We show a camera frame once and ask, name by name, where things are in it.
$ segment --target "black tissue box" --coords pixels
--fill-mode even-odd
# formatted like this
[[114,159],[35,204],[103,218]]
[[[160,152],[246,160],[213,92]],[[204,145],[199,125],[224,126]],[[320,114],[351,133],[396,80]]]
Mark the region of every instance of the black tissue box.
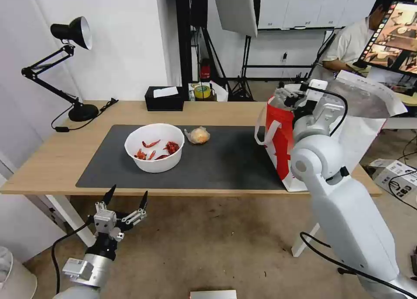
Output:
[[146,108],[148,111],[182,111],[184,100],[181,96],[181,87],[177,86],[178,94],[153,97],[153,91],[156,89],[164,89],[167,86],[150,86],[145,94]]

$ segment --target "white bowl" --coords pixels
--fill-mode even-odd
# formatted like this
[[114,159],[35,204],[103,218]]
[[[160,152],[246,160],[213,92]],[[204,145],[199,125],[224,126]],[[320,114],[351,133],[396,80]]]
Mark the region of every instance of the white bowl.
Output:
[[[142,141],[146,144],[151,144],[157,140],[161,141],[149,148],[144,147],[142,144]],[[179,150],[166,158],[159,160],[141,160],[134,157],[139,149],[142,149],[147,157],[149,157],[153,151],[156,151],[153,159],[156,159],[163,154],[168,154],[164,148],[169,141],[177,143]],[[140,169],[149,173],[159,173],[172,169],[179,163],[184,141],[184,134],[179,128],[167,123],[153,123],[144,125],[130,133],[125,142],[125,150]]]

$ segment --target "man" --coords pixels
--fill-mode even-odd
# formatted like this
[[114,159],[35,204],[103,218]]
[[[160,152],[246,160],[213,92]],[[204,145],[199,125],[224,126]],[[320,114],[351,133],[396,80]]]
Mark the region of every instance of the man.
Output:
[[323,67],[333,72],[353,71],[348,65],[359,59],[374,31],[378,29],[392,2],[395,1],[414,3],[414,0],[377,0],[375,10],[370,16],[347,26],[337,34],[321,58]]

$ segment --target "tissue box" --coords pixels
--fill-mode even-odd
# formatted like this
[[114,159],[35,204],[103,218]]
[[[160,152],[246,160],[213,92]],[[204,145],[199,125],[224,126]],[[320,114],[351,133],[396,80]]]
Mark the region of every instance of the tissue box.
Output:
[[182,87],[177,86],[178,94],[153,97],[153,91],[156,89],[163,89],[166,86],[150,86],[145,94],[146,108],[148,111],[182,111],[184,107],[184,99],[182,98]]
[[[396,176],[414,172],[415,170],[398,160],[377,159],[369,164],[377,170],[374,173],[374,182],[391,194],[388,182]],[[411,173],[396,178],[391,183],[391,190],[398,197],[413,193],[417,188],[417,173]]]

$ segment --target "black desk lamp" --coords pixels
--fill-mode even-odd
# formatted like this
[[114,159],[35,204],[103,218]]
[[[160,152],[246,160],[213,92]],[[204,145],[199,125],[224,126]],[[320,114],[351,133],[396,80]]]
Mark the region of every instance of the black desk lamp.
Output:
[[[74,55],[75,46],[70,43],[70,40],[74,41],[77,45],[85,49],[91,49],[93,41],[87,20],[84,17],[78,17],[71,21],[69,25],[54,23],[51,25],[51,33],[54,37],[60,39],[61,42],[65,45],[55,53],[45,57],[37,63],[34,63],[32,66],[23,68],[22,75],[50,90],[52,93],[57,94],[61,98],[69,101],[73,105],[73,108],[68,113],[70,120],[81,122],[97,117],[99,110],[96,106],[80,103],[78,97],[58,90],[57,88],[54,88],[52,85],[38,78],[39,74]],[[42,64],[48,59],[60,54],[61,52],[66,52],[67,55],[53,63]]]

